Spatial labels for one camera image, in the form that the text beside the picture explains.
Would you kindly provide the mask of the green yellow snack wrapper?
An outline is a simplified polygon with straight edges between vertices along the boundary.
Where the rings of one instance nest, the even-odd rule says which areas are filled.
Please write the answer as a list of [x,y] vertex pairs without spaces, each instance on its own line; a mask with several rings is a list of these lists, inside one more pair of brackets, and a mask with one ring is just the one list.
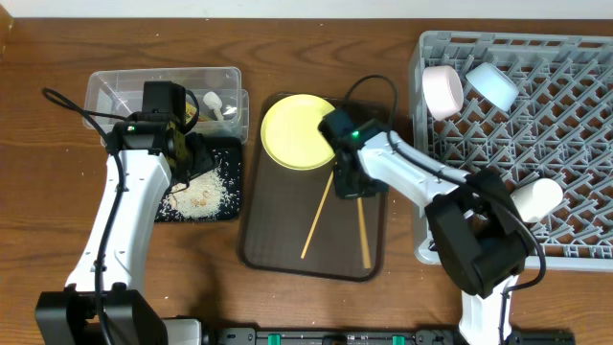
[[186,122],[190,122],[198,113],[196,107],[191,103],[186,103]]

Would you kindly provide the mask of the white tissue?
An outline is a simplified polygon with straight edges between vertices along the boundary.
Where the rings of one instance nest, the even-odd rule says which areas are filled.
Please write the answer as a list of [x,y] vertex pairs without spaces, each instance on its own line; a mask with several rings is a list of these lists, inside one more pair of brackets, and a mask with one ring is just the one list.
[[213,112],[216,119],[220,122],[224,121],[221,114],[222,100],[214,91],[209,91],[203,96],[203,103],[206,104]]

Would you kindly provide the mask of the wooden chopstick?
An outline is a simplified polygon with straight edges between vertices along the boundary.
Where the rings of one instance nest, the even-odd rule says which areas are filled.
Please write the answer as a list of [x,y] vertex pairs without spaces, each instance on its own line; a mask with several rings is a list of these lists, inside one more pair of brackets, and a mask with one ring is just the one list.
[[304,244],[303,250],[301,252],[301,256],[300,256],[301,259],[304,259],[306,254],[307,254],[307,251],[308,251],[309,245],[311,243],[313,234],[315,232],[318,220],[319,220],[319,218],[321,216],[321,213],[322,213],[322,210],[324,208],[327,196],[329,194],[329,189],[331,187],[332,181],[333,181],[333,172],[330,172],[328,182],[326,184],[325,190],[323,191],[323,194],[322,194],[322,197],[320,199],[319,205],[317,207],[315,216],[314,216],[313,221],[311,223],[308,235],[306,237],[306,241],[305,241],[305,244]]
[[364,208],[362,198],[359,197],[357,199],[357,211],[358,211],[358,226],[359,226],[359,236],[360,236],[360,246],[361,246],[361,254],[362,254],[362,264],[365,269],[370,269],[372,267],[370,248],[368,244],[368,234],[366,229],[366,222],[364,217]]

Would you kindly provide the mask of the yellow round plate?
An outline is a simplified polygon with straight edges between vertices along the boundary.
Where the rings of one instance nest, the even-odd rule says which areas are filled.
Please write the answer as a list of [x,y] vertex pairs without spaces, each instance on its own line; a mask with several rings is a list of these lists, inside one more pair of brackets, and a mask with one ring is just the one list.
[[334,156],[318,126],[334,106],[308,94],[285,97],[265,113],[261,141],[268,155],[279,165],[308,171],[326,165]]

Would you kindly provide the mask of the pink white bowl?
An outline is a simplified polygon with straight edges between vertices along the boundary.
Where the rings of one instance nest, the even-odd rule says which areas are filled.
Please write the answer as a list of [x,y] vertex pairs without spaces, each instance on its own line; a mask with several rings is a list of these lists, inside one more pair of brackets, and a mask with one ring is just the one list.
[[426,67],[421,81],[426,106],[435,120],[447,119],[462,109],[464,89],[454,68]]

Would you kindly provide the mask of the light blue bowl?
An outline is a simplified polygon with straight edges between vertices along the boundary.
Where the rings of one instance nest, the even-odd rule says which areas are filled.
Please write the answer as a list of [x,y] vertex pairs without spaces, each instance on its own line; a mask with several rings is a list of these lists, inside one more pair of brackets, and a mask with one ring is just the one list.
[[465,77],[478,93],[503,111],[509,111],[519,95],[516,84],[491,63],[481,63]]

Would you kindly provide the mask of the white cup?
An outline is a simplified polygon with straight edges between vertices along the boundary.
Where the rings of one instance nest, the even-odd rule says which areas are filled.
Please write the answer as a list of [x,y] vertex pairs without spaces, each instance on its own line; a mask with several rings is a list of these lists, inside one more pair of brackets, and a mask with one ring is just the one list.
[[540,178],[513,191],[511,199],[524,222],[536,223],[561,203],[563,190],[553,179]]

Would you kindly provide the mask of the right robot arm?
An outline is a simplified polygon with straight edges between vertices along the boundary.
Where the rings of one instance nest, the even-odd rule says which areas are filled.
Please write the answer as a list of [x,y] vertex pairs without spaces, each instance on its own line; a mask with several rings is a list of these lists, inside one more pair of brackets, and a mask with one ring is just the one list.
[[[489,170],[446,166],[404,142],[376,119],[357,126],[337,108],[318,129],[335,154],[333,178],[342,198],[392,187],[427,219],[443,269],[462,291],[459,331],[469,344],[505,344],[509,301],[545,275],[544,252],[522,221],[501,178]],[[535,278],[519,283],[529,256],[540,257]]]

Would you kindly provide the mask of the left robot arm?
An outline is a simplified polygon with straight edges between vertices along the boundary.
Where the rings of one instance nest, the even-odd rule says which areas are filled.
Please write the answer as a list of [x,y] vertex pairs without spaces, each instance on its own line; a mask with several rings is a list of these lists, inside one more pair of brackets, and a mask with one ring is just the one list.
[[108,154],[102,201],[87,245],[61,291],[44,291],[35,320],[47,344],[202,344],[195,318],[162,318],[144,297],[152,229],[175,184],[213,170],[216,161],[187,104],[194,93],[172,81],[147,81],[141,110],[110,131],[51,88],[43,96],[73,110],[101,136]]

